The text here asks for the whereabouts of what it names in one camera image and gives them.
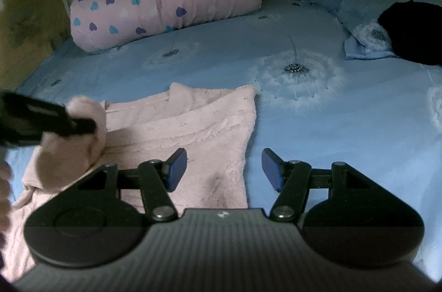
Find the person's left hand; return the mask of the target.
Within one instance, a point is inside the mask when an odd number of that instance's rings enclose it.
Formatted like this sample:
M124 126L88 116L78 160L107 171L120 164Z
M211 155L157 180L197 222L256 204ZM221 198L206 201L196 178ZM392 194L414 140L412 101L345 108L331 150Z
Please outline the person's left hand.
M12 193L11 181L14 175L10 166L2 161L0 165L0 232L1 237L8 231L10 227L10 196Z

